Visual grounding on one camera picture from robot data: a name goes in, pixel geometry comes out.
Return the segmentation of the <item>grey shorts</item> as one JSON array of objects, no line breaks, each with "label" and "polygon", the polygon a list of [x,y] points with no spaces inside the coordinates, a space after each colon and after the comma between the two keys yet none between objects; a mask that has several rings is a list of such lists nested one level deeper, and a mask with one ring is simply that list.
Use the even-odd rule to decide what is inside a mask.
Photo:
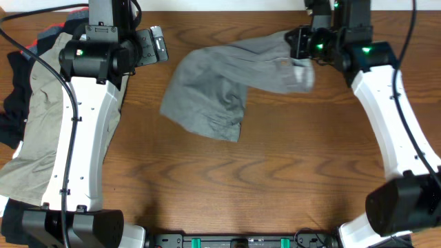
[{"label": "grey shorts", "polygon": [[314,87],[309,59],[294,59],[285,33],[190,52],[177,66],[160,113],[191,133],[236,142],[253,87],[278,94]]}]

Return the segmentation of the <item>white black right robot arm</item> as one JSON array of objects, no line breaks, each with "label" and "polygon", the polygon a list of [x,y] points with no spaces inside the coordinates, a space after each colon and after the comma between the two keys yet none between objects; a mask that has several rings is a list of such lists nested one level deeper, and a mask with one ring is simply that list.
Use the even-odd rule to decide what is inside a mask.
[{"label": "white black right robot arm", "polygon": [[295,59],[341,72],[362,104],[382,154],[386,183],[365,212],[335,234],[299,231],[299,247],[410,247],[411,234],[440,225],[440,157],[413,113],[402,82],[402,55],[373,40],[369,0],[310,0],[311,16],[285,35]]}]

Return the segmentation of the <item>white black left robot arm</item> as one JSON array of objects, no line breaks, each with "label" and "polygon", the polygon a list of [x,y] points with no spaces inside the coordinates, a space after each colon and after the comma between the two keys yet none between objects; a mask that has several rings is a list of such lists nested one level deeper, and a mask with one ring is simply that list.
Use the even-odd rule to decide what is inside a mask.
[{"label": "white black left robot arm", "polygon": [[158,26],[139,30],[135,1],[90,1],[88,23],[59,53],[63,86],[57,155],[38,209],[23,229],[47,247],[149,247],[143,227],[103,207],[102,166],[111,112],[136,68],[168,58]]}]

